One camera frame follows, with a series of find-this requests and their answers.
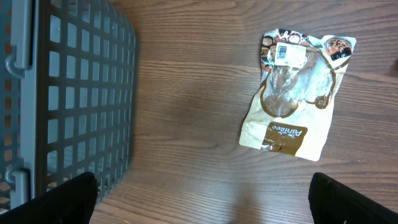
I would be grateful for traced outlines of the beige brown bread bag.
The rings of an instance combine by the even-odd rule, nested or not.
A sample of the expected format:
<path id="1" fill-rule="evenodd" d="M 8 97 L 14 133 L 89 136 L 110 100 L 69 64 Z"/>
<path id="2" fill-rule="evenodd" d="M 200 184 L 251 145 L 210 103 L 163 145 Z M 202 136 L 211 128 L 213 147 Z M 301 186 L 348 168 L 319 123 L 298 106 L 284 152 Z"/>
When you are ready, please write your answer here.
<path id="1" fill-rule="evenodd" d="M 274 29 L 261 42 L 261 84 L 243 121 L 239 144 L 318 161 L 330 130 L 335 95 L 357 40 Z"/>

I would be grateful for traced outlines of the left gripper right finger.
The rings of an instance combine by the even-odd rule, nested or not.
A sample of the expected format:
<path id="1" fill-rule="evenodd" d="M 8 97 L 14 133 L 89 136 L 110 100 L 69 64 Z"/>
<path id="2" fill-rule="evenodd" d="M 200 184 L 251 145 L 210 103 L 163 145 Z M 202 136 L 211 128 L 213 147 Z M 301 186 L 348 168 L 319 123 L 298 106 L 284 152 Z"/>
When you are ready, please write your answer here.
<path id="1" fill-rule="evenodd" d="M 397 224 L 396 212 L 321 172 L 312 177 L 308 201 L 315 224 Z"/>

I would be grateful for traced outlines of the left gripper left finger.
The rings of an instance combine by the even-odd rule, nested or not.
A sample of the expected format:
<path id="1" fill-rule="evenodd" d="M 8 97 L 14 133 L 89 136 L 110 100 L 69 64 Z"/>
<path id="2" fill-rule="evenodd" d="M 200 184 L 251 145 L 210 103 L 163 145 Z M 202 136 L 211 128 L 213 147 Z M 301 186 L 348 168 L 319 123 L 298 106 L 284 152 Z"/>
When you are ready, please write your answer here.
<path id="1" fill-rule="evenodd" d="M 94 173 L 84 172 L 1 215 L 1 224 L 89 224 L 98 196 Z"/>

